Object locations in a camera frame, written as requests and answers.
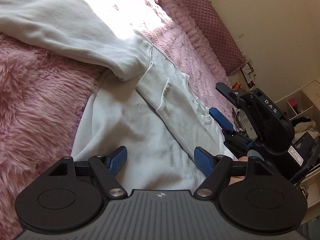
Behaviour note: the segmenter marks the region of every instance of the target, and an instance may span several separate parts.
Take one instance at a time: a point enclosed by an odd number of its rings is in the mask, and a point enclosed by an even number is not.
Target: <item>bed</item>
[[[162,49],[192,91],[232,120],[215,90],[230,85],[209,41],[181,0],[100,0]],[[77,127],[104,67],[81,63],[0,34],[0,239],[21,231],[14,201],[34,179],[70,155]]]

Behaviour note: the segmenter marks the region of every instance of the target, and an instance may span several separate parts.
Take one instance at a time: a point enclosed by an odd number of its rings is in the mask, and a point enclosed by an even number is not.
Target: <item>pink quilted headboard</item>
[[[181,0],[217,55],[227,74],[245,63],[236,42],[208,0]]]

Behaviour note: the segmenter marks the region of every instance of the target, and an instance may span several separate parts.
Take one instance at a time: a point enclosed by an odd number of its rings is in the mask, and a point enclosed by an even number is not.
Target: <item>white wall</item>
[[[211,1],[273,101],[320,76],[320,0]]]

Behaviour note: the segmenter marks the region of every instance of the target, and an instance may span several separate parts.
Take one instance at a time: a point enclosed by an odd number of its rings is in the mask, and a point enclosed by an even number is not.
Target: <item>label sticker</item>
[[[296,160],[296,162],[301,166],[303,163],[303,159],[300,156],[300,154],[292,147],[290,146],[288,153]]]

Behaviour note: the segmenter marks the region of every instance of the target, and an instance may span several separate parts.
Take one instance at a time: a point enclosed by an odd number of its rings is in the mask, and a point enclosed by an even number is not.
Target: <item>metal pivot screw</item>
[[[165,194],[165,193],[163,193],[163,192],[160,192],[160,193],[158,193],[158,194],[157,194],[157,196],[158,196],[158,197],[160,197],[160,198],[163,198],[163,197],[165,197],[165,196],[166,196],[166,194]]]
[[[197,191],[197,195],[200,197],[209,197],[212,195],[212,191],[207,188],[201,188]]]
[[[113,197],[120,197],[124,194],[124,190],[121,189],[121,188],[112,188],[110,191],[109,191],[109,194]]]

